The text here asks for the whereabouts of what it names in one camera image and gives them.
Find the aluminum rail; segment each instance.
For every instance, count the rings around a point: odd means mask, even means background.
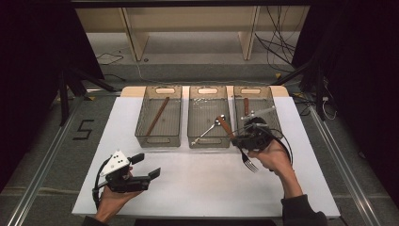
[[[78,109],[79,105],[82,104],[83,100],[84,97],[76,97],[73,100],[71,115],[64,123],[64,125],[59,127],[58,132],[56,133],[56,136],[52,144],[50,145],[50,148],[48,149],[46,155],[40,163],[38,170],[35,173],[35,176],[32,178],[32,181],[30,182],[28,188],[26,189],[25,193],[16,205],[10,219],[8,220],[7,226],[22,225],[24,223],[24,219],[26,218],[29,209],[33,204],[33,201],[35,200],[38,191],[43,184],[44,179],[46,178],[48,171],[50,170],[54,160],[56,159],[56,155],[62,145],[62,142],[64,141],[65,136],[71,127],[76,110]]]
[[[343,181],[348,188],[352,199],[355,202],[355,205],[358,207],[361,216],[363,217],[364,223],[367,226],[378,226],[381,225],[378,220],[374,208],[371,205],[369,199],[367,198],[365,192],[361,188],[358,180],[356,179],[354,173],[350,169],[348,163],[345,160],[340,148],[335,142],[334,137],[329,131],[327,124],[325,121],[321,121],[318,117],[316,111],[312,106],[310,106],[311,116],[313,117],[314,122],[316,123],[317,128],[320,131],[320,134],[323,137],[324,142],[327,145],[329,153],[331,154],[332,159],[334,160],[338,171],[343,177]]]

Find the utensil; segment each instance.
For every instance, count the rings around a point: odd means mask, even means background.
[[[231,131],[230,126],[222,118],[217,117],[217,119],[220,121],[220,124],[222,125],[223,129],[229,135],[229,138],[234,139],[234,133]],[[239,150],[240,150],[241,159],[243,160],[244,165],[246,165],[247,168],[253,172],[258,171],[258,168],[255,165],[253,165],[253,163],[249,160],[248,156],[243,152],[243,150],[241,148],[239,148]]]
[[[244,98],[244,116],[249,115],[249,99]]]
[[[226,117],[224,115],[217,116],[217,118],[214,121],[214,124],[212,124],[211,127],[208,130],[206,130],[201,136],[197,137],[193,142],[191,142],[191,145],[196,144],[200,140],[201,137],[208,134],[208,132],[211,131],[213,128],[215,128],[215,126],[219,126],[220,125],[220,120],[218,119],[219,117],[223,121],[226,120]]]
[[[156,122],[159,120],[159,117],[161,117],[161,114],[164,111],[165,106],[167,106],[168,101],[169,101],[169,97],[165,98],[165,101],[162,103],[161,107],[158,110],[158,113],[156,114],[155,118],[153,119],[151,126],[150,126],[149,130],[147,131],[146,136],[150,135],[153,127],[155,126]]]

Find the black sleeve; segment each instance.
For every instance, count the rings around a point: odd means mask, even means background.
[[[284,226],[327,226],[326,215],[311,209],[307,195],[283,199],[281,203]]]
[[[95,218],[86,216],[85,220],[82,223],[82,226],[108,226],[108,224],[104,224]]]

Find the gray floor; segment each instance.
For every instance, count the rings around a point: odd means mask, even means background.
[[[270,34],[260,35],[266,38]],[[105,81],[116,88],[147,86],[159,84],[159,82],[181,85],[214,84],[217,82],[223,85],[256,86],[275,81],[276,73],[279,72],[268,66],[267,60],[265,60],[267,54],[257,41],[255,41],[252,59],[244,61],[238,39],[236,34],[233,33],[156,33],[150,37],[143,56],[143,59],[148,60],[146,62],[142,60],[138,64],[133,62],[123,35],[88,34],[88,36],[97,55],[101,53],[123,55],[123,60],[102,66],[104,74],[112,74],[107,75]],[[107,64],[107,60],[112,61],[112,59],[99,59],[99,62]],[[269,62],[277,64],[284,70],[291,70],[290,66],[273,59],[271,55]],[[287,89],[290,92],[299,92],[298,81],[300,81],[300,77],[287,83]],[[97,89],[89,83],[87,83],[87,87],[88,89]],[[66,133],[36,199],[27,212],[24,225],[79,225],[82,222],[81,217],[71,214],[72,207],[86,177],[91,159],[96,152],[109,113],[117,98],[115,94],[104,95],[102,92],[95,91],[88,96],[94,98],[86,98],[79,104],[72,119],[71,127]],[[77,103],[77,101],[71,100],[72,105],[77,105]],[[306,115],[309,110],[307,107],[304,104],[297,104],[298,113],[305,115],[301,119],[342,216],[348,225],[366,225],[336,163],[327,150],[327,145],[313,116],[311,114]],[[334,109],[327,105],[327,111],[334,112]],[[91,129],[92,132],[88,139],[74,140],[75,137],[86,135],[86,133],[77,131],[82,120],[93,120],[84,124],[84,128]],[[41,127],[32,144],[31,151],[25,155],[0,195],[0,225],[7,224],[13,209],[23,196],[26,188],[29,187],[41,160],[47,154],[59,130],[59,122],[60,102],[55,100],[48,111],[47,121]],[[345,160],[349,163],[360,187],[372,204],[381,225],[399,225],[397,207],[378,182],[367,160],[359,156],[361,150],[353,141],[345,122],[338,115],[335,120],[326,120],[326,124]],[[278,225],[282,225],[280,220],[275,221]],[[115,218],[111,222],[111,225],[134,224],[135,220],[132,218]],[[187,222],[175,223],[175,225],[179,224],[190,225]],[[229,222],[220,222],[220,224],[231,225]],[[148,225],[168,224],[158,221],[156,223],[148,222]],[[328,225],[344,224],[338,218],[330,221]]]

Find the wire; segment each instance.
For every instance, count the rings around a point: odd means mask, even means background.
[[[96,182],[95,182],[95,184],[94,184],[94,188],[92,189],[92,196],[93,196],[93,200],[94,200],[94,203],[96,204],[96,208],[97,208],[97,209],[98,209],[99,206],[100,206],[100,198],[99,198],[99,190],[100,190],[100,188],[99,188],[99,179],[100,179],[100,173],[101,173],[101,171],[103,170],[103,168],[105,167],[105,165],[108,163],[109,159],[111,159],[111,158],[106,159],[106,160],[103,162],[103,164],[100,166],[99,171],[98,171],[97,176],[96,176]]]
[[[327,117],[329,120],[335,120],[335,118],[337,117],[337,111],[335,111],[335,113],[334,113],[333,117],[332,117],[332,118],[330,118],[330,117],[328,116],[328,114],[327,114],[326,110],[325,110],[325,104],[326,104],[326,101],[324,101],[324,102],[323,102],[323,111],[324,111],[324,113],[325,113],[326,117]]]
[[[282,26],[284,25],[285,22],[285,17],[287,16],[287,12],[288,9],[290,9],[290,6],[288,6],[288,8],[285,10],[284,13],[284,17],[282,19],[282,23],[280,24],[278,21],[278,27],[279,27],[279,36],[281,37],[281,44],[284,42],[285,47],[287,47],[287,42],[285,41],[285,39],[282,37]],[[282,6],[279,6],[279,17],[281,16],[281,11],[282,11]],[[290,53],[291,57],[294,57],[293,53],[291,53],[290,49],[287,48],[288,52]]]
[[[269,85],[270,85],[269,83],[251,82],[251,81],[246,81],[246,80],[232,80],[232,81],[223,81],[223,82],[220,82],[220,81],[212,81],[212,80],[209,80],[209,81],[200,81],[200,82],[188,82],[188,81],[161,82],[161,81],[156,81],[156,80],[151,80],[151,79],[144,78],[144,77],[142,76],[142,73],[141,73],[140,67],[138,66],[137,61],[136,61],[136,67],[137,67],[137,71],[138,71],[138,76],[140,77],[141,80],[147,81],[147,82],[158,83],[158,84],[166,84],[166,85],[174,85],[174,84],[178,84],[178,85],[181,85],[181,84],[202,84],[202,83],[219,83],[219,84],[225,84],[225,83],[236,83],[236,82],[241,82],[241,83],[248,83],[248,84],[258,84],[258,85],[261,84],[261,85],[265,85],[265,86],[269,86]],[[287,84],[287,85],[285,85],[285,86],[291,86],[291,85],[294,85],[294,84],[297,84],[297,83],[298,83],[298,82],[295,82],[295,83],[293,83],[293,84]]]
[[[302,24],[303,16],[305,15],[305,9],[306,9],[306,6],[303,7],[303,9],[302,9],[302,15],[300,16],[299,23],[296,25],[294,32],[291,33],[290,37],[288,37],[286,40],[289,40],[294,35],[296,30],[299,28],[300,24]]]
[[[292,64],[291,64],[288,60],[286,60],[286,59],[284,59],[282,56],[280,56],[278,53],[276,53],[276,52],[274,52],[273,50],[271,50],[270,47],[266,46],[266,45],[263,43],[263,41],[261,40],[261,38],[259,38],[259,36],[258,36],[256,33],[255,33],[255,37],[256,37],[256,38],[258,39],[258,41],[261,43],[261,45],[263,46],[263,48],[267,50],[267,52],[266,52],[266,53],[267,53],[267,55],[266,55],[267,64],[268,64],[271,68],[276,69],[276,70],[278,70],[278,71],[291,73],[290,71],[285,71],[285,70],[282,70],[282,69],[274,68],[274,67],[270,64],[270,62],[269,62],[269,56],[268,56],[268,53],[269,53],[269,52],[271,52],[272,54],[274,54],[276,57],[280,58],[280,59],[281,59],[282,61],[284,61],[285,63],[287,63],[287,64],[289,64],[289,65],[291,65],[291,66],[292,66]]]
[[[311,110],[309,109],[309,107],[311,107],[311,105],[307,105],[305,107],[305,109],[303,109],[300,113],[299,116],[309,116],[311,114]],[[303,112],[305,112],[306,109],[309,109],[308,113],[304,114]]]
[[[114,76],[114,77],[117,77],[118,79],[122,80],[123,82],[127,81],[126,79],[124,79],[122,77],[119,77],[119,76],[117,76],[116,74],[113,74],[113,73],[106,73],[106,74],[104,74],[104,76]]]
[[[285,141],[287,142],[287,145],[288,145],[288,148],[290,149],[290,151],[288,151],[287,147],[285,147],[285,145],[281,142],[281,140],[279,138],[275,137],[274,135],[272,135],[271,133],[269,133],[267,130],[263,129],[262,127],[257,127],[257,128],[266,132],[269,136],[271,136],[274,140],[276,140],[277,143],[279,143],[282,146],[284,151],[289,155],[288,157],[290,158],[290,162],[291,162],[291,166],[292,166],[294,164],[293,150],[291,149],[291,145],[290,145],[290,142],[288,142],[287,137],[278,129],[270,129],[270,130],[277,131],[281,134],[282,138],[284,138]]]
[[[113,55],[113,54],[109,54],[109,53],[103,53],[103,54],[97,56],[96,58],[97,58],[97,59],[102,59],[102,56],[104,56],[104,55],[110,55],[110,56],[112,56],[112,57],[118,57],[118,59],[115,59],[115,60],[113,60],[113,61],[111,61],[111,62],[109,62],[109,63],[106,63],[106,64],[100,63],[100,65],[110,65],[110,64],[112,64],[112,63],[118,62],[118,61],[120,61],[121,59],[123,59],[123,56],[122,56],[122,55]]]
[[[264,42],[268,42],[268,43],[271,43],[271,44],[277,45],[277,46],[279,46],[279,47],[283,47],[283,45],[281,45],[281,44],[278,44],[278,43],[275,43],[275,42],[273,42],[273,41],[270,41],[270,40],[264,40],[264,39],[262,39],[262,38],[259,38],[259,37],[258,37],[258,39],[259,39],[259,40],[262,40],[262,41],[264,41]],[[292,50],[292,51],[294,51],[294,50],[295,50],[295,47],[294,47],[293,45],[287,44],[287,46],[289,46],[289,47],[285,47],[285,48],[287,48],[287,49],[290,49],[290,50]]]
[[[340,220],[343,222],[343,224],[345,225],[345,226],[349,226],[349,224],[346,222],[346,220],[343,218],[343,209],[341,208],[341,206],[340,206]]]
[[[252,127],[251,124],[250,124],[250,125],[245,125],[244,127],[239,128],[239,129],[237,129],[237,130],[235,130],[235,131],[232,131],[231,133],[233,134],[234,132],[238,132],[239,130],[247,130],[247,129],[250,128],[250,127]]]
[[[285,40],[282,37],[280,29],[279,29],[279,18],[281,16],[281,13],[280,13],[281,12],[281,7],[278,7],[278,23],[277,24],[275,23],[275,21],[274,21],[274,19],[272,17],[272,14],[270,13],[269,7],[266,7],[266,9],[267,9],[267,12],[269,13],[269,17],[270,17],[270,19],[271,19],[271,21],[273,23],[273,26],[275,27],[275,30],[273,31],[272,39],[274,39],[274,37],[276,37],[281,42],[281,45],[282,45],[283,43],[285,43]],[[287,57],[287,55],[284,52],[284,48],[281,48],[281,50],[282,50],[282,53],[285,55],[286,60],[288,61],[288,57]]]
[[[294,83],[290,83],[290,84],[284,84],[284,87],[290,87],[290,86],[293,86],[293,85],[295,85],[295,84],[299,84],[301,81],[299,81],[299,82],[294,82]]]
[[[290,95],[290,97],[293,97],[293,98],[297,98],[297,99],[303,100],[304,102],[307,102],[307,103],[316,103],[316,102],[315,102],[315,101],[313,101],[313,100],[309,100],[309,99],[307,99],[307,98],[304,98],[304,97],[298,96],[298,95],[296,95],[296,94],[293,94],[293,93],[290,93],[289,95]]]
[[[295,102],[295,104],[305,104],[305,105],[308,105],[308,104],[315,104],[315,102],[314,102],[314,101],[302,101],[302,102]]]

